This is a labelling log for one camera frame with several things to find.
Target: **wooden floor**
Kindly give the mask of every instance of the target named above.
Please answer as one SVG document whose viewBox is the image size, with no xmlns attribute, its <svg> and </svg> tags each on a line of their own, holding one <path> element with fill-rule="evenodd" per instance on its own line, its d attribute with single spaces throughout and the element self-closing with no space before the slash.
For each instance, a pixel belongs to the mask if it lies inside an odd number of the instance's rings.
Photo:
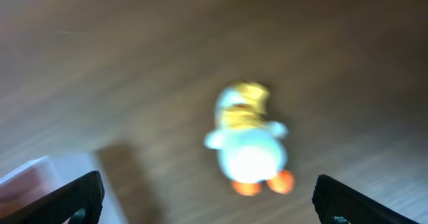
<svg viewBox="0 0 428 224">
<path fill-rule="evenodd" d="M 99 150 L 131 223 L 319 223 L 327 174 L 428 223 L 426 0 L 0 0 L 0 174 Z M 203 146 L 270 88 L 297 186 L 233 192 Z"/>
</svg>

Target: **toy foot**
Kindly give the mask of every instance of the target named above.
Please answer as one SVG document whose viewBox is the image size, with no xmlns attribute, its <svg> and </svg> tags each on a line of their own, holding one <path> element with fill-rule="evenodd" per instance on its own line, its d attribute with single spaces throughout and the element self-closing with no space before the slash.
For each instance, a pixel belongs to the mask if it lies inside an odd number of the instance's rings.
<svg viewBox="0 0 428 224">
<path fill-rule="evenodd" d="M 252 197 L 261 191 L 260 183 L 239 183 L 232 182 L 232 187 L 241 195 Z"/>
<path fill-rule="evenodd" d="M 294 187 L 294 177 L 290 171 L 282 171 L 276 177 L 268 180 L 267 184 L 277 193 L 288 194 Z"/>
</svg>

